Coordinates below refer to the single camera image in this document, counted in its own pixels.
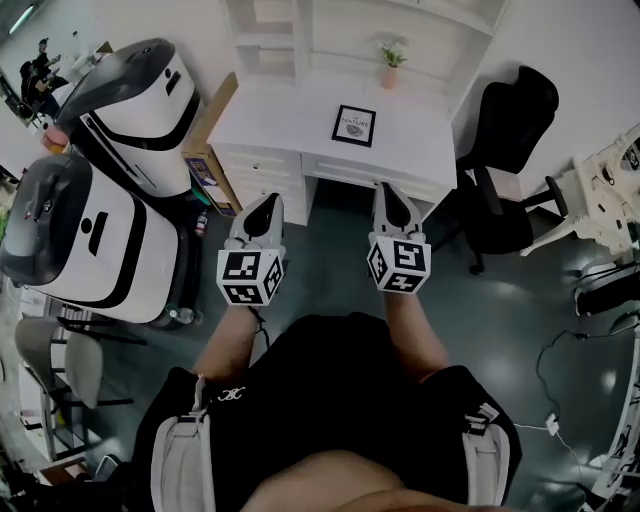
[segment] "black office chair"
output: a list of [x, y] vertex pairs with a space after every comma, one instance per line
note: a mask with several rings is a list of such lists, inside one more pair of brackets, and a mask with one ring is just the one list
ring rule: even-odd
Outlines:
[[[471, 152], [456, 162], [458, 188], [452, 192], [459, 226], [434, 246], [433, 252], [461, 231], [476, 256], [472, 274], [484, 271], [483, 254], [507, 254], [528, 247], [533, 230], [525, 208], [556, 201], [560, 214], [567, 206], [555, 180], [549, 190], [517, 202], [498, 198], [487, 167], [518, 174], [558, 108], [558, 91], [536, 70], [520, 66], [515, 84], [494, 82], [482, 95], [478, 132]], [[473, 170], [475, 181], [467, 174]]]

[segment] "potted plant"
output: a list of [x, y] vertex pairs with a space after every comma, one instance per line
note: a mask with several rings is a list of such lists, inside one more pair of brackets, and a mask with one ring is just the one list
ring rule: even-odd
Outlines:
[[382, 87], [393, 89], [398, 81], [398, 66], [407, 59], [403, 57], [404, 47], [399, 41], [383, 42], [380, 44], [382, 56], [387, 63], [387, 68], [382, 75]]

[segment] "chair armrest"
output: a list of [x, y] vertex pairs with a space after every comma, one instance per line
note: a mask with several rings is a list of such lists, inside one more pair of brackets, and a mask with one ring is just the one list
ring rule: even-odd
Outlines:
[[564, 196], [562, 195], [562, 190], [551, 176], [546, 176], [545, 181], [547, 182], [547, 186], [551, 191], [551, 196], [553, 200], [556, 202], [556, 206], [558, 207], [558, 211], [562, 217], [566, 217], [569, 215], [569, 208], [567, 208], [567, 202], [564, 200]]
[[502, 215], [502, 206], [500, 205], [500, 198], [496, 192], [496, 187], [491, 180], [489, 171], [485, 166], [478, 166], [473, 169], [473, 173], [476, 177], [476, 184], [478, 190], [484, 199], [489, 211], [492, 215]]

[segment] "shoulder strap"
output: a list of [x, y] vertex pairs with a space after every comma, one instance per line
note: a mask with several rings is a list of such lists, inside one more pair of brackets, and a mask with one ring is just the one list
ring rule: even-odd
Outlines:
[[466, 415], [467, 430], [462, 444], [467, 463], [468, 498], [471, 506], [500, 506], [504, 500], [509, 474], [509, 436], [492, 423], [499, 413], [482, 404], [473, 415]]
[[215, 512], [211, 422], [198, 379], [192, 412], [165, 420], [156, 432], [151, 461], [155, 512]]

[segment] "gray chair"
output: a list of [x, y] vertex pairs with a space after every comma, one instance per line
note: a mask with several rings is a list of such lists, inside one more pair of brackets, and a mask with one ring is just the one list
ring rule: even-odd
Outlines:
[[[98, 400], [102, 388], [103, 355], [98, 339], [146, 344], [142, 340], [122, 338], [110, 334], [96, 333], [83, 329], [86, 325], [108, 325], [110, 321], [70, 321], [56, 317], [24, 318], [18, 322], [15, 342], [18, 353], [29, 365], [45, 393], [51, 399], [68, 406], [86, 405], [95, 409], [99, 405], [131, 404], [131, 399]], [[71, 332], [69, 339], [55, 338], [58, 328], [64, 327]], [[64, 368], [51, 365], [51, 345], [66, 345]], [[58, 377], [57, 373], [66, 373], [69, 385]], [[80, 402], [64, 400], [65, 393], [71, 391]]]

